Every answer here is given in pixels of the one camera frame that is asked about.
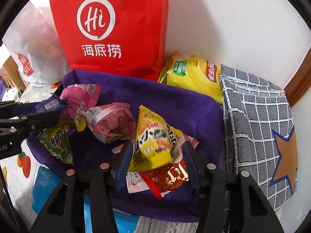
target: lay's chips bag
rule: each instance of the lay's chips bag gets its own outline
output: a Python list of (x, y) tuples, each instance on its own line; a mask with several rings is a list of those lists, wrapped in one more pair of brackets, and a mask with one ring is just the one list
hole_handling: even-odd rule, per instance
[(218, 74), (221, 74), (220, 66), (176, 51), (168, 58), (158, 82), (211, 96), (222, 104)]
[(140, 172), (164, 166), (172, 160), (171, 149), (183, 133), (158, 114), (139, 107), (136, 147), (128, 171)]

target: red paper bag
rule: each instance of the red paper bag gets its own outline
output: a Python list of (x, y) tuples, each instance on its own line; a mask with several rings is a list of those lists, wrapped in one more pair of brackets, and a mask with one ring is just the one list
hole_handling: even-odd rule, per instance
[(156, 81), (164, 64), (169, 0), (50, 0), (73, 69)]

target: snack packet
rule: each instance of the snack packet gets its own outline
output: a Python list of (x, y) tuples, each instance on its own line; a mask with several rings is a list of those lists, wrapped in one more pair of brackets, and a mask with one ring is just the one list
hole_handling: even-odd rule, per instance
[(74, 126), (74, 122), (61, 121), (52, 128), (45, 129), (38, 135), (38, 139), (49, 152), (63, 163), (73, 165), (73, 153), (70, 149), (67, 133)]
[(58, 111), (61, 112), (68, 103), (64, 100), (61, 100), (57, 95), (52, 94), (52, 96), (38, 103), (35, 108), (33, 109), (32, 113), (41, 113), (47, 111)]
[(170, 151), (182, 136), (158, 114), (139, 107), (137, 145), (128, 171), (140, 172), (166, 165), (172, 160)]
[(136, 122), (127, 103), (90, 108), (83, 115), (90, 130), (103, 143), (135, 138)]
[(139, 172), (152, 193), (159, 199), (189, 181), (182, 153), (185, 141), (190, 141), (194, 148), (198, 145), (195, 138), (183, 134), (171, 151), (171, 163), (154, 170)]
[(218, 74), (221, 74), (220, 66), (176, 51), (168, 58), (158, 82), (208, 95), (222, 105)]
[(138, 172), (128, 172), (126, 175), (126, 184), (128, 186), (128, 193), (137, 193), (148, 190), (149, 187), (142, 179)]
[(85, 129), (86, 122), (82, 113), (96, 106), (100, 92), (101, 86), (94, 84), (74, 84), (63, 90), (60, 98), (68, 102), (66, 110), (74, 120), (77, 131)]

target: white paper bag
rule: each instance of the white paper bag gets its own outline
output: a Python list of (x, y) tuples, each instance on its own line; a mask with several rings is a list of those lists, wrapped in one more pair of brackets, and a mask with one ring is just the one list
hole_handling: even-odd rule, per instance
[(3, 43), (23, 79), (36, 86), (56, 84), (71, 70), (57, 32), (31, 2), (14, 19)]

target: metal screw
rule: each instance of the metal screw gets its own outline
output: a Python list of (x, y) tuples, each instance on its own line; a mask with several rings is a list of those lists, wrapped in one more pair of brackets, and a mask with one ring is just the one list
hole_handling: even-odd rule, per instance
[(243, 177), (248, 177), (248, 176), (249, 176), (249, 172), (248, 172), (248, 171), (242, 171), (242, 172), (241, 172), (241, 175), (242, 175)]
[(101, 169), (108, 169), (109, 168), (109, 164), (108, 163), (102, 163), (100, 165)]
[(215, 170), (216, 169), (216, 166), (212, 163), (209, 163), (207, 164), (207, 168), (210, 169), (210, 170)]
[(68, 170), (68, 171), (66, 172), (66, 174), (67, 174), (68, 176), (74, 175), (74, 174), (75, 174), (75, 170), (70, 169), (70, 170)]

